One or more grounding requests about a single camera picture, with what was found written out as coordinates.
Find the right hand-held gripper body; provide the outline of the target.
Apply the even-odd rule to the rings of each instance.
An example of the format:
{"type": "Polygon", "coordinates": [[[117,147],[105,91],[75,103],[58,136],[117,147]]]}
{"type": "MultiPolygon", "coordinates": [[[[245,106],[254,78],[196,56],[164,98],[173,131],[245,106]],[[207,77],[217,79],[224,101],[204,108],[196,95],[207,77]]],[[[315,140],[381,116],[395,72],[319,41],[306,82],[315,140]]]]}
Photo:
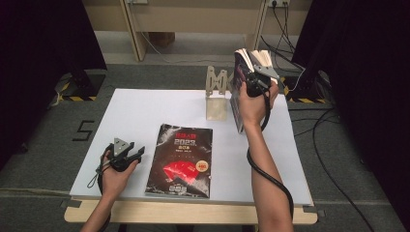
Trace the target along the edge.
{"type": "Polygon", "coordinates": [[[253,66],[253,71],[246,75],[247,94],[251,98],[267,92],[273,82],[278,82],[279,75],[272,67],[253,66]]]}

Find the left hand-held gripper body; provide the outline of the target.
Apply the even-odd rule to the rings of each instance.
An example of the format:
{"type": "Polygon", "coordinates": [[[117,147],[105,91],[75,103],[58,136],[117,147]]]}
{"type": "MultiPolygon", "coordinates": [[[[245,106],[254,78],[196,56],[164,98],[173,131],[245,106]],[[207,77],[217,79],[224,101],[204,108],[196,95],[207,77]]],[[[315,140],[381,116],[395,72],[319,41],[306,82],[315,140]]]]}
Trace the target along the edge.
{"type": "Polygon", "coordinates": [[[107,150],[109,151],[109,154],[107,156],[108,163],[118,172],[125,171],[131,163],[128,157],[128,146],[129,142],[115,137],[113,142],[110,143],[107,147],[107,150]]]}

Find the thick white book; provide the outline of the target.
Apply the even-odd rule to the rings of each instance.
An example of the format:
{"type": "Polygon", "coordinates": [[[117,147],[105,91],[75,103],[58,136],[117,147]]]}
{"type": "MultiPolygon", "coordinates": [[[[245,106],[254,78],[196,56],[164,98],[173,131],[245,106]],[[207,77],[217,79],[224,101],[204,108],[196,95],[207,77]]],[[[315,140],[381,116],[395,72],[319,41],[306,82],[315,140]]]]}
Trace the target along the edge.
{"type": "Polygon", "coordinates": [[[263,67],[273,67],[271,52],[269,50],[260,50],[259,54],[261,55],[261,65],[263,67]]]}

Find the black magazine bundle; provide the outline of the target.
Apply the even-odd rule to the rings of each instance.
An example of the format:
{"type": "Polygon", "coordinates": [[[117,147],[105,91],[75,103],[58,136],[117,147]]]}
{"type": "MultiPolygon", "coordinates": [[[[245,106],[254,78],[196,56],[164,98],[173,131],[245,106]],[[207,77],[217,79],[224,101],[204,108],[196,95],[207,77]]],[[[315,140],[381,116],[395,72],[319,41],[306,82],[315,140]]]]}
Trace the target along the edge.
{"type": "Polygon", "coordinates": [[[213,130],[162,124],[145,192],[209,198],[213,130]]]}

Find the person's right hand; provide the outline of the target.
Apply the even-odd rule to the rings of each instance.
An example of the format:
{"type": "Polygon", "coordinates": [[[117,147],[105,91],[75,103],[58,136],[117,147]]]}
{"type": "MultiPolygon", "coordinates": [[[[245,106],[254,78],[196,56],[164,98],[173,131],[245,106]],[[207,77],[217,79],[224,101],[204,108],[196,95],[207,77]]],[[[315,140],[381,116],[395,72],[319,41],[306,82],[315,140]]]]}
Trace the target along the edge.
{"type": "Polygon", "coordinates": [[[243,83],[240,89],[239,106],[244,128],[259,128],[260,122],[271,111],[278,96],[278,84],[272,83],[271,88],[264,95],[251,98],[247,94],[247,85],[243,83]]]}

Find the person's left hand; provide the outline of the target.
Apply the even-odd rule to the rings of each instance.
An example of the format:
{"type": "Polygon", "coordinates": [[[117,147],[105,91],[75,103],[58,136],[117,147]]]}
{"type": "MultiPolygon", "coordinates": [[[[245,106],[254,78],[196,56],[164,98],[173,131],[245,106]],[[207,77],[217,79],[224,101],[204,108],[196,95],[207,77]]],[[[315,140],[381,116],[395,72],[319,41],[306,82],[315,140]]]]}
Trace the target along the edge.
{"type": "Polygon", "coordinates": [[[102,173],[102,199],[115,200],[125,189],[128,179],[139,164],[134,160],[129,167],[122,172],[116,171],[110,165],[102,173]]]}

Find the black stand base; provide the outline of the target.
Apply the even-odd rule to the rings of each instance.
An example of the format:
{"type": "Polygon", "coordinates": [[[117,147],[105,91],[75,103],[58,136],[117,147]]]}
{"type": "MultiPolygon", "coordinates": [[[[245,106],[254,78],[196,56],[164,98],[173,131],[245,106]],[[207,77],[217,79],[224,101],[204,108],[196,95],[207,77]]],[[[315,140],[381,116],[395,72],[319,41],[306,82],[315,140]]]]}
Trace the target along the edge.
{"type": "Polygon", "coordinates": [[[279,79],[289,102],[325,103],[323,93],[314,80],[304,81],[300,75],[285,75],[279,79]]]}
{"type": "Polygon", "coordinates": [[[105,80],[106,71],[84,71],[81,76],[68,73],[60,94],[62,101],[94,101],[105,80]]]}

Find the light wooden table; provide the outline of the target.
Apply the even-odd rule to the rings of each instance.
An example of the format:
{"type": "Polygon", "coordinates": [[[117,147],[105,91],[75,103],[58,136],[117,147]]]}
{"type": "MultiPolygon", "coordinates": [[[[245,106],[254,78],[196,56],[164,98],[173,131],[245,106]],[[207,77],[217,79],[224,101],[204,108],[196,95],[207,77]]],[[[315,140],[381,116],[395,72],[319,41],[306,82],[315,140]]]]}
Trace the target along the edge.
{"type": "MultiPolygon", "coordinates": [[[[69,201],[64,214],[67,222],[85,222],[98,200],[69,201]]],[[[172,224],[257,224],[251,205],[226,205],[181,202],[117,201],[111,211],[116,223],[172,223],[172,224]]],[[[293,223],[311,225],[318,221],[314,207],[296,207],[293,223]]]]}

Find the light wooden desk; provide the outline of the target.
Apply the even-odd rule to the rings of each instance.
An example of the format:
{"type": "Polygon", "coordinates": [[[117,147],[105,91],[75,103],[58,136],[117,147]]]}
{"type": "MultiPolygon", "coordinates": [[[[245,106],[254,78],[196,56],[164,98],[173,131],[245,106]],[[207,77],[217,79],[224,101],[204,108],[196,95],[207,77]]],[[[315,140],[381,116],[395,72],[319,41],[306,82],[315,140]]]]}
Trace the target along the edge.
{"type": "Polygon", "coordinates": [[[137,62],[149,32],[241,34],[257,49],[268,0],[120,0],[137,62]]]}

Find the black curtain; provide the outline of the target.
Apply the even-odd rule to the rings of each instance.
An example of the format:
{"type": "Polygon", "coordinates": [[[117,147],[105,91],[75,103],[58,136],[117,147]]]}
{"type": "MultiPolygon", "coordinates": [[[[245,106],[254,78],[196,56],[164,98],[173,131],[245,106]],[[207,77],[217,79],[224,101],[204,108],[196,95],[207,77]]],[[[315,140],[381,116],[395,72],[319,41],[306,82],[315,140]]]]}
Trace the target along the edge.
{"type": "Polygon", "coordinates": [[[410,0],[312,0],[293,56],[320,71],[340,116],[410,231],[410,0]]]}
{"type": "Polygon", "coordinates": [[[0,170],[64,74],[105,68],[82,0],[0,0],[0,170]]]}

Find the brown box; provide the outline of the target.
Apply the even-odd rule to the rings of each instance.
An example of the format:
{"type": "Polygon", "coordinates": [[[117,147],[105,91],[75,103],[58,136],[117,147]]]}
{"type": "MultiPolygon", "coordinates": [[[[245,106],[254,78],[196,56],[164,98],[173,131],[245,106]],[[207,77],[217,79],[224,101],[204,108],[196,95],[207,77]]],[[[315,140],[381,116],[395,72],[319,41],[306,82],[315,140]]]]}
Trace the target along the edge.
{"type": "Polygon", "coordinates": [[[175,41],[174,32],[150,32],[150,42],[154,45],[167,47],[175,41]]]}

